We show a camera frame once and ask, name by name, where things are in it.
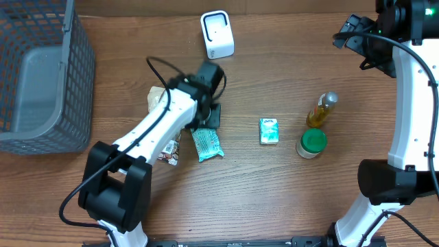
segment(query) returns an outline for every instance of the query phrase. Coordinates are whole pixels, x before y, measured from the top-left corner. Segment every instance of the bottle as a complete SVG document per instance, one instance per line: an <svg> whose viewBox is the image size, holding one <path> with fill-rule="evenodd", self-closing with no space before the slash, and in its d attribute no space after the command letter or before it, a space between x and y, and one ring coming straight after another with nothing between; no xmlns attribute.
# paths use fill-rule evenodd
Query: bottle
<svg viewBox="0 0 439 247"><path fill-rule="evenodd" d="M324 93L320 96L317 106L308 113L307 125L310 128L320 128L323 121L335 108L338 101L338 95L334 92Z"/></svg>
<svg viewBox="0 0 439 247"><path fill-rule="evenodd" d="M320 129L307 130L296 143L296 151L303 158L314 158L321 153L328 144L327 136Z"/></svg>

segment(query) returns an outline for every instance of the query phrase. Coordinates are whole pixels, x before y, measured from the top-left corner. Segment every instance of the can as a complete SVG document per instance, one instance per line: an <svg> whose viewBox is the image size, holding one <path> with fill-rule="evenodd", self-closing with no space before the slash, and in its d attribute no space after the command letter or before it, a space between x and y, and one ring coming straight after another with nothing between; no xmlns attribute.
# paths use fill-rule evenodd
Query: can
<svg viewBox="0 0 439 247"><path fill-rule="evenodd" d="M328 144L327 136L317 128L307 130L296 144L297 153L303 158L314 158Z"/></svg>

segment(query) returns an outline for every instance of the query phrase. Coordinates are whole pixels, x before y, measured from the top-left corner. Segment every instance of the green lid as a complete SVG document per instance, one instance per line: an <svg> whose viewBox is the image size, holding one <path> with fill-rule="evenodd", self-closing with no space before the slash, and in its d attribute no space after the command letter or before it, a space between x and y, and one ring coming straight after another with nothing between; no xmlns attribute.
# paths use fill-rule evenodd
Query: green lid
<svg viewBox="0 0 439 247"><path fill-rule="evenodd" d="M312 128L303 134L300 144L302 144L305 151L312 154L318 154L327 146L328 140L323 131Z"/></svg>

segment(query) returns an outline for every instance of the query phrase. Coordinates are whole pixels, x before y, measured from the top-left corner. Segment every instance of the table surface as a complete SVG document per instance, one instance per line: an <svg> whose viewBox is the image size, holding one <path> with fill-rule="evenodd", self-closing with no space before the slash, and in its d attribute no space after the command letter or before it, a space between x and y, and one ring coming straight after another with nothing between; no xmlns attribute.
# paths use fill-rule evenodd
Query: table surface
<svg viewBox="0 0 439 247"><path fill-rule="evenodd" d="M332 46L349 13L231 16L235 54L216 60L228 78L217 133L224 158L198 162L183 131L177 167L156 163L152 203L143 229L152 239L180 241L287 239L322 235L359 194L364 158L386 158L392 142L396 81L361 71L362 58ZM196 72L205 57L198 16L82 19L96 51L93 136L112 143L147 115L147 94L160 82L145 57ZM163 77L175 75L157 65ZM295 145L322 93L340 102L323 130L329 145L315 159ZM279 121L280 141L259 144L259 118ZM88 151L43 156L1 155L0 246L80 246L106 240L100 230L63 224L58 208L81 181ZM75 197L71 220L92 222ZM435 197L401 210L439 242ZM426 246L396 218L379 231L389 246Z"/></svg>

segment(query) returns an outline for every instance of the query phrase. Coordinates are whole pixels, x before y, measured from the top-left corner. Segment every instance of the bottle cap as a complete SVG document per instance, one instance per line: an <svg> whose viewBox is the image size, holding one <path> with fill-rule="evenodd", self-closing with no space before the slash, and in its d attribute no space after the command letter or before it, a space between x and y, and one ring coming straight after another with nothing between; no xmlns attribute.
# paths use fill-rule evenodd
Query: bottle cap
<svg viewBox="0 0 439 247"><path fill-rule="evenodd" d="M338 95L335 92L329 92L324 97L324 103L329 106L334 105L335 103L337 103L337 101L338 101Z"/></svg>
<svg viewBox="0 0 439 247"><path fill-rule="evenodd" d="M305 151L318 154L325 149L328 144L327 136L320 129L312 128L307 130L302 138L300 144Z"/></svg>

